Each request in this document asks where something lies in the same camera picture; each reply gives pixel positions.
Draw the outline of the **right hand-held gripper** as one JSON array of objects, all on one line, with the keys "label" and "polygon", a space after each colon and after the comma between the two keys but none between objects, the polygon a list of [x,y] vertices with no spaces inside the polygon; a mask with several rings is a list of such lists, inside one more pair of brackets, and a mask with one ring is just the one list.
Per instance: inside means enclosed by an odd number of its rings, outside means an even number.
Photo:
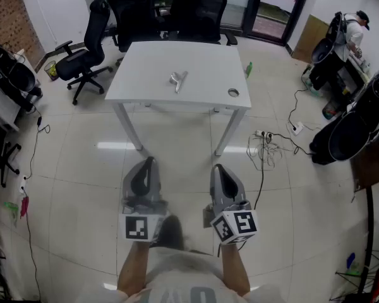
[{"label": "right hand-held gripper", "polygon": [[213,228],[221,244],[245,242],[258,232],[256,211],[245,198],[243,183],[228,167],[212,167],[210,195],[212,204],[203,209],[203,224]]}]

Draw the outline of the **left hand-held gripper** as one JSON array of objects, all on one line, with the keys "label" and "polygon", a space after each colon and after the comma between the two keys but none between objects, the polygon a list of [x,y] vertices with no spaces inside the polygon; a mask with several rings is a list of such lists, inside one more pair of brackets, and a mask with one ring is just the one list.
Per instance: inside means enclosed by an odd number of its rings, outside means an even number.
[{"label": "left hand-held gripper", "polygon": [[168,202],[160,192],[159,165],[154,157],[136,164],[126,174],[119,212],[125,239],[152,242],[158,236],[168,216]]}]

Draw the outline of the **person's left forearm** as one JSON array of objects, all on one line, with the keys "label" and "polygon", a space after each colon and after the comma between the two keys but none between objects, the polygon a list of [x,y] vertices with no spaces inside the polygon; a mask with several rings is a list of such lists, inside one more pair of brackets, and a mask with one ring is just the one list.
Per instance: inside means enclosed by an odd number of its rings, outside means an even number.
[{"label": "person's left forearm", "polygon": [[149,249],[149,242],[132,243],[117,279],[117,289],[128,297],[145,287]]}]

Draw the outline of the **person's right forearm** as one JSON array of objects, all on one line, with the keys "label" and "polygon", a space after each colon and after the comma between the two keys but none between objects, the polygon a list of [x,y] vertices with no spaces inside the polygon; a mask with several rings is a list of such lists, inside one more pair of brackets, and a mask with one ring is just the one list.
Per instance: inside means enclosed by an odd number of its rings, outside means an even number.
[{"label": "person's right forearm", "polygon": [[250,282],[238,247],[235,244],[226,244],[221,247],[223,282],[227,288],[244,296],[250,292]]}]

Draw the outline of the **person's light grey shirt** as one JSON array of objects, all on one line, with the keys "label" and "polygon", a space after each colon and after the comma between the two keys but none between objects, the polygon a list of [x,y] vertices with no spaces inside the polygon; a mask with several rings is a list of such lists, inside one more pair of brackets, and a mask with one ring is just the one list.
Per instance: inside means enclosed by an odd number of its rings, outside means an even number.
[{"label": "person's light grey shirt", "polygon": [[133,295],[104,287],[86,298],[89,303],[286,303],[275,285],[264,284],[239,295],[223,282],[216,257],[154,247],[144,289]]}]

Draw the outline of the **white table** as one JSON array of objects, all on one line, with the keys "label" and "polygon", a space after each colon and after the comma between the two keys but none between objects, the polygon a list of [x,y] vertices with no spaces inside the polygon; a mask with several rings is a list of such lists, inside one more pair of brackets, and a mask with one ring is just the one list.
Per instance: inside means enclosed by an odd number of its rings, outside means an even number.
[{"label": "white table", "polygon": [[[169,83],[171,73],[188,72],[181,90]],[[238,97],[228,89],[235,88]],[[251,109],[248,86],[235,47],[183,41],[133,42],[111,82],[105,100],[109,102],[136,150],[143,145],[132,125],[125,104],[177,104],[231,109],[232,116],[215,154],[226,146]]]}]

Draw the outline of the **green plastic wrapper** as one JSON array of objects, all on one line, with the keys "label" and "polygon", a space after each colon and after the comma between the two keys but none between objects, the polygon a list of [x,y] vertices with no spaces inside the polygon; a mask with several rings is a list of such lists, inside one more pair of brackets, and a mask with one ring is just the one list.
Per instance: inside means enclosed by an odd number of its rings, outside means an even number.
[{"label": "green plastic wrapper", "polygon": [[11,223],[16,227],[18,222],[19,207],[16,203],[6,201],[4,202],[4,207],[7,209]]}]

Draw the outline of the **black chair base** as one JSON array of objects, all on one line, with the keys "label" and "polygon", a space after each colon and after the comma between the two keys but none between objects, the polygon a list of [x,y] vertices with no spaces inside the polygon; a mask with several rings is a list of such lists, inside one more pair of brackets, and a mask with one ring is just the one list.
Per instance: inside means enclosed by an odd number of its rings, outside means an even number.
[{"label": "black chair base", "polygon": [[13,146],[11,146],[10,142],[7,142],[4,144],[2,155],[0,156],[0,183],[1,187],[6,187],[6,181],[4,180],[4,173],[5,170],[8,169],[11,172],[15,173],[16,175],[20,174],[19,169],[13,168],[11,165],[9,158],[14,153],[15,150],[20,151],[22,149],[21,145],[18,143],[15,143]]}]

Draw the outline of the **black mesh waste bin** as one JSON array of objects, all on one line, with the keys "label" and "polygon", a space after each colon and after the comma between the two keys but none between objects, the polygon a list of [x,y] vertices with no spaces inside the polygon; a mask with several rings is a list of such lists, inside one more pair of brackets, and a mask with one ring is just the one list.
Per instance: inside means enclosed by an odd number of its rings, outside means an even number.
[{"label": "black mesh waste bin", "polygon": [[44,67],[44,71],[52,81],[55,81],[59,78],[56,71],[56,61],[48,62]]}]

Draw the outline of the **black office chair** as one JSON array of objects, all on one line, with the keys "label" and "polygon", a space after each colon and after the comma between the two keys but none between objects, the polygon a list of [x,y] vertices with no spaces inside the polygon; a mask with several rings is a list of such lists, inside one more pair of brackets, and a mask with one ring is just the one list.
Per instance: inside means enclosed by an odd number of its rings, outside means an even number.
[{"label": "black office chair", "polygon": [[109,17],[108,3],[105,0],[94,0],[90,4],[90,16],[84,37],[85,47],[73,52],[69,46],[72,41],[67,41],[56,48],[57,50],[63,49],[67,53],[67,56],[55,65],[57,75],[60,79],[68,82],[68,90],[71,90],[75,83],[79,84],[72,100],[73,105],[78,104],[78,96],[86,83],[96,86],[99,93],[103,94],[104,88],[94,78],[104,71],[113,72],[110,66],[95,71],[92,69],[94,66],[102,64],[105,59],[102,39]]},{"label": "black office chair", "polygon": [[108,0],[116,17],[112,39],[119,51],[125,53],[133,42],[161,40],[153,0]]},{"label": "black office chair", "polygon": [[227,0],[173,0],[168,40],[220,44],[220,23]]}]

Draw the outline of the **white desk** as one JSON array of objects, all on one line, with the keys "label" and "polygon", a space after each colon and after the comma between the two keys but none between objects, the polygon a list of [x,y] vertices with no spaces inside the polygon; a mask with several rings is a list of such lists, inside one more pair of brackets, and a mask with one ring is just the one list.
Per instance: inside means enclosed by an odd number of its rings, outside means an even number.
[{"label": "white desk", "polygon": [[19,131],[15,121],[20,109],[20,106],[0,89],[0,127],[6,132]]}]

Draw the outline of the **cardboard box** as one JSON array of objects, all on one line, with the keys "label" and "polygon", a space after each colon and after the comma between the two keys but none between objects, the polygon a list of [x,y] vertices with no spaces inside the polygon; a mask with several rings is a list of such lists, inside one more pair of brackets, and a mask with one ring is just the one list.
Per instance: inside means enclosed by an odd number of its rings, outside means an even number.
[{"label": "cardboard box", "polygon": [[311,62],[314,48],[323,39],[328,30],[328,23],[309,15],[301,36],[293,50],[291,57],[306,63]]}]

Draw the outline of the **cluttered work desk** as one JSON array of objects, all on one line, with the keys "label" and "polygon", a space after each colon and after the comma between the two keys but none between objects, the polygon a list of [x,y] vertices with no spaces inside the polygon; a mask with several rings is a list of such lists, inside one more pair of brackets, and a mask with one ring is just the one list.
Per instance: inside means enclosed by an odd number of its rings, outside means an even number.
[{"label": "cluttered work desk", "polygon": [[337,72],[340,97],[345,103],[352,102],[370,80],[359,65],[359,60],[350,54],[344,66]]}]

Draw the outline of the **black framed glass door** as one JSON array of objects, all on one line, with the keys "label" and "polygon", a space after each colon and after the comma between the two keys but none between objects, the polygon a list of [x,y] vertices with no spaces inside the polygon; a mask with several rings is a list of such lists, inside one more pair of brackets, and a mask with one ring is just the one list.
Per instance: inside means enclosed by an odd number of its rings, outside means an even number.
[{"label": "black framed glass door", "polygon": [[242,36],[284,46],[291,37],[306,0],[248,0]]}]

